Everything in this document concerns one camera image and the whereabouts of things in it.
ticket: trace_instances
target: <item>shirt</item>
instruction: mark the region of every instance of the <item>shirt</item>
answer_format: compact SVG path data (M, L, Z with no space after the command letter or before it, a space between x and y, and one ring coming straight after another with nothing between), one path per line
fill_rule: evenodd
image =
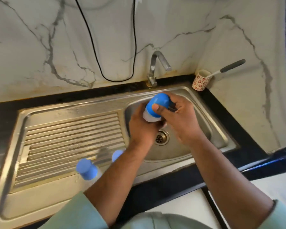
M75 195L59 212L40 229L105 229L102 216L82 193ZM140 213L129 220L122 229L210 229L194 219L161 212ZM276 200L274 209L258 229L286 229L286 206Z

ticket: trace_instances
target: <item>stainless steel sink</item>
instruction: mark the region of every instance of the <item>stainless steel sink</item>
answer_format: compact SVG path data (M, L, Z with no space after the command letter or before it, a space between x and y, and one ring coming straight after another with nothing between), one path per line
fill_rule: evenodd
M0 171L0 229L47 218L86 189L89 183L75 172L77 161L91 159L104 172L112 153L129 143L128 122L137 105L164 90L194 104L200 127L222 152L237 147L189 84L23 110ZM189 149L167 126L159 131L134 185L192 163Z

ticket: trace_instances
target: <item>drain strainer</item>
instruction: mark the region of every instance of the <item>drain strainer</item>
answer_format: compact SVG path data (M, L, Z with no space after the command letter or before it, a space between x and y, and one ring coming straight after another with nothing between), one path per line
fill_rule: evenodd
M167 131L165 131L164 129L161 129L161 130L159 130L159 132L156 136L155 143L156 143L156 145L166 145L169 140L170 140L170 137L169 137Z

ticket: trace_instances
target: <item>brush handle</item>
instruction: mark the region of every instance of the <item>brush handle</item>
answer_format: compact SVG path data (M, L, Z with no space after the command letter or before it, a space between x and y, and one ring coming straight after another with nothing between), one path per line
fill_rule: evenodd
M233 68L236 68L236 67L238 67L238 66L244 64L245 62L246 62L245 59L241 59L241 60L239 60L239 61L236 61L236 62L234 62L234 63L232 63L232 64L230 64L230 65L228 65L228 66L225 66L225 67L222 68L222 69L220 69L220 72L221 72L221 73L225 73L225 72L227 72L227 71L229 71L229 70L231 70L231 69L233 69Z

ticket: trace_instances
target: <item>countertop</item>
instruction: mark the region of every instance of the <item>countertop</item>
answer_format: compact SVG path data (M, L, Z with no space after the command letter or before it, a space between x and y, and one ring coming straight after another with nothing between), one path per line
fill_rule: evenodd
M159 79L157 82L159 86L166 86L182 82L192 83L193 79L193 75L183 75ZM8 150L9 139L20 109L65 103L143 90L146 88L145 82L136 82L0 103L0 154L4 154L5 151ZM224 153L235 167L244 170L246 169L246 166L252 166L254 163L268 158L268 155L258 146L251 136L240 126L208 89L199 92L199 95L225 129L239 144L239 149ZM149 210L203 186L205 186L205 184L195 164L133 186L118 216L117 222L128 220L137 213ZM37 228L41 223L44 223L44 220L27 228Z

